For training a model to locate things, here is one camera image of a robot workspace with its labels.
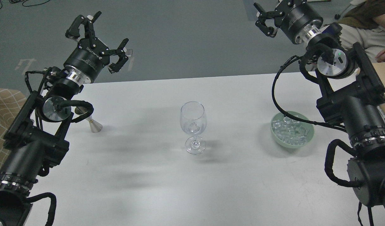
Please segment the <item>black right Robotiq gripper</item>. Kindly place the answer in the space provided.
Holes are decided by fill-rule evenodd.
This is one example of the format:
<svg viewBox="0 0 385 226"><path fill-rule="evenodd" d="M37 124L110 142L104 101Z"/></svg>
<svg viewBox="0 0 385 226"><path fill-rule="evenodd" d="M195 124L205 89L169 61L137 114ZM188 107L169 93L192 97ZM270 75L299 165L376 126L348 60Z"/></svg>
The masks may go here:
<svg viewBox="0 0 385 226"><path fill-rule="evenodd" d="M265 11L258 3L255 25L267 37L275 37L280 28L287 38L295 45L308 42L316 34L323 18L308 3L307 0L281 0L273 11ZM268 19L274 20L274 27L267 26Z"/></svg>

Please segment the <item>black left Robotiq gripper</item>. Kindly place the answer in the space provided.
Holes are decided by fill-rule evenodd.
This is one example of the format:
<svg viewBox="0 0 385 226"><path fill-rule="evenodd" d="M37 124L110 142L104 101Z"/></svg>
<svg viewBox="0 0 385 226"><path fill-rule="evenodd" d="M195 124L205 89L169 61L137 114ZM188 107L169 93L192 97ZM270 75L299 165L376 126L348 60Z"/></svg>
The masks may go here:
<svg viewBox="0 0 385 226"><path fill-rule="evenodd" d="M63 66L65 69L75 68L86 75L87 83L93 83L103 68L110 62L110 56L118 56L115 63L108 66L110 73L118 73L120 69L128 61L126 55L128 38L122 40L115 50L109 50L108 47L100 40L96 41L96 33L94 31L94 22L102 12L98 11L94 16L79 15L74 19L70 27L66 30L65 37L77 40L78 46L73 50ZM80 26L84 26L84 38L80 41Z"/></svg>

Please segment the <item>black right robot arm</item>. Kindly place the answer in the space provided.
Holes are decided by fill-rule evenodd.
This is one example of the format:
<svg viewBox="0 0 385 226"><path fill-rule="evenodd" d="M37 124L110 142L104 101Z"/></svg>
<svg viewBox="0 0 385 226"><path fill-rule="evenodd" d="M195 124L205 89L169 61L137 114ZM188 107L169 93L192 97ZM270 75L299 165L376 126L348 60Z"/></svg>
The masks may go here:
<svg viewBox="0 0 385 226"><path fill-rule="evenodd" d="M281 0L273 11L258 3L255 25L267 37L277 29L293 44L306 44L303 56L292 56L280 67L272 85L277 109L293 120L346 132L350 145L342 140L329 143L324 170L339 186L350 187L366 206L373 226L372 207L385 208L385 121L378 106L385 103L385 87L359 43L345 50L340 42L342 27L333 23L321 31L323 18L306 0ZM319 85L317 109L324 122L304 120L282 109L274 89L281 72L295 61L303 76Z"/></svg>

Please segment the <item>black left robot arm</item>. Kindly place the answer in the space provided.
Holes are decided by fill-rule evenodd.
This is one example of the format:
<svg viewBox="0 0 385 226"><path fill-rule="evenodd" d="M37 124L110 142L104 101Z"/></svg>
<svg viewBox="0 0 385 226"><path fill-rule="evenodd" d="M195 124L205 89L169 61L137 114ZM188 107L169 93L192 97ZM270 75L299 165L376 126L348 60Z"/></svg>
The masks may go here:
<svg viewBox="0 0 385 226"><path fill-rule="evenodd" d="M101 14L74 19L65 36L76 40L77 46L63 69L53 66L25 73L30 96L3 137L10 154L0 169L0 226L24 226L33 203L44 198L50 199L46 226L53 225L56 196L50 192L30 196L30 191L37 177L47 176L69 151L65 137L70 125L92 121L93 105L73 97L103 68L117 73L129 59L127 38L111 50L96 37L94 23Z"/></svg>

